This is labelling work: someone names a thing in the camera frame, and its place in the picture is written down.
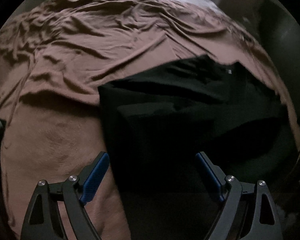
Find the silver screw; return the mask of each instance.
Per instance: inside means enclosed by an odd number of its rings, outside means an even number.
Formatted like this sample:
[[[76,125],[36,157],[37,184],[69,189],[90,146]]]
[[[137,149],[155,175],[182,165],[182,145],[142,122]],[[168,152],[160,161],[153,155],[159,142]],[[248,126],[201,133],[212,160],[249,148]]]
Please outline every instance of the silver screw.
[[[227,179],[227,181],[234,181],[235,177],[232,175],[228,175],[228,176],[226,176],[226,179]]]
[[[70,177],[69,177],[69,181],[76,181],[77,180],[77,176],[76,175],[71,175]]]
[[[259,180],[258,183],[262,187],[264,187],[266,185],[266,183],[263,180]]]
[[[43,179],[43,180],[40,180],[39,182],[38,182],[38,186],[43,186],[44,184],[46,184],[46,181]]]

